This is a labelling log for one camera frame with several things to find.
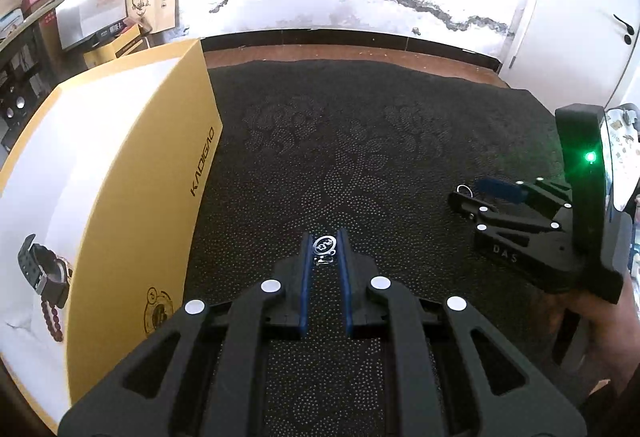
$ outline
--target brown paper bag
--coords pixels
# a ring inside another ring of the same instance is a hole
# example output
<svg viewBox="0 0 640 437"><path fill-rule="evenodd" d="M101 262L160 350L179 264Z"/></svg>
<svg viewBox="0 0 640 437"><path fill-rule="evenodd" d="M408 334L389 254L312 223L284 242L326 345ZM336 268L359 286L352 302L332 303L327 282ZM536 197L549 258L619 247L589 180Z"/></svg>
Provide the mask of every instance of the brown paper bag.
<svg viewBox="0 0 640 437"><path fill-rule="evenodd" d="M156 33L175 27L175 0L127 0L127 15Z"/></svg>

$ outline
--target yellow small box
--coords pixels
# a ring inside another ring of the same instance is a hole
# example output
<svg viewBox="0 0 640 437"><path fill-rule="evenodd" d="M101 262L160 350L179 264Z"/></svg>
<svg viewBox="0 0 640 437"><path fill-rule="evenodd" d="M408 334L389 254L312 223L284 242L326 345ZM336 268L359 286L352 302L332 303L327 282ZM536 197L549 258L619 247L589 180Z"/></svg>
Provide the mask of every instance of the yellow small box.
<svg viewBox="0 0 640 437"><path fill-rule="evenodd" d="M127 54L133 54L148 48L149 41L140 35L140 27L134 25L106 45L85 52L84 62L87 68L94 68L97 65L102 65Z"/></svg>

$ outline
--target yellow box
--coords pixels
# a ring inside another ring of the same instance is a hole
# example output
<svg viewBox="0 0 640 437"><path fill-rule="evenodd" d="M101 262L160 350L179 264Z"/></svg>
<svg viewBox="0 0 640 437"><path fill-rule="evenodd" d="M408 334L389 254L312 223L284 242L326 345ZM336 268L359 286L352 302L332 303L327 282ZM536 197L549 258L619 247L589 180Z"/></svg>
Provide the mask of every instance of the yellow box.
<svg viewBox="0 0 640 437"><path fill-rule="evenodd" d="M181 306L221 132L200 41L187 40L61 83L18 138L0 170L0 357L52 431ZM17 264L30 233L73 269L62 342Z"/></svg>
<svg viewBox="0 0 640 437"><path fill-rule="evenodd" d="M149 41L140 35L140 27L134 25L111 42L84 53L87 68L94 68L127 54L149 48Z"/></svg>

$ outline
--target white door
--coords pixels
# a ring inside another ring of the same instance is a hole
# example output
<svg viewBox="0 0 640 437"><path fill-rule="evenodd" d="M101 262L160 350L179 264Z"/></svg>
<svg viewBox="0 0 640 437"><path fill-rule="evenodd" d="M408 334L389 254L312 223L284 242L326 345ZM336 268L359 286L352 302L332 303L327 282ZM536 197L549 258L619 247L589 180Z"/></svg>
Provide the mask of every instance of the white door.
<svg viewBox="0 0 640 437"><path fill-rule="evenodd" d="M537 0L533 9L500 77L551 112L574 102L605 106L638 38L640 0ZM614 14L633 27L631 45Z"/></svg>

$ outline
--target peeling paint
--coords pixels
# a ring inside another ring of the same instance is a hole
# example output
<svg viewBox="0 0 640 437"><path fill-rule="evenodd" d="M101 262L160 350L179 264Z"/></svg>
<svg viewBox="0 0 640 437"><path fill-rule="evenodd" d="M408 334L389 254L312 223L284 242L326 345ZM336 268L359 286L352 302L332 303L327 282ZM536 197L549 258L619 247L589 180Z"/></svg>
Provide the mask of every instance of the peeling paint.
<svg viewBox="0 0 640 437"><path fill-rule="evenodd" d="M509 26L506 23L498 22L491 18L481 16L470 16L463 22L453 21L451 14L444 12L434 3L423 0L395 0L400 5L415 10L416 12L427 12L435 16L444 23L447 29L451 31L466 31L469 26L476 25L478 27L488 27L492 31L500 34L508 34Z"/></svg>
<svg viewBox="0 0 640 437"><path fill-rule="evenodd" d="M220 2L217 6L215 6L213 9L211 9L209 11L209 13L215 13L218 12L220 10L220 8L224 7L226 4L229 3L229 0L223 0L222 2Z"/></svg>

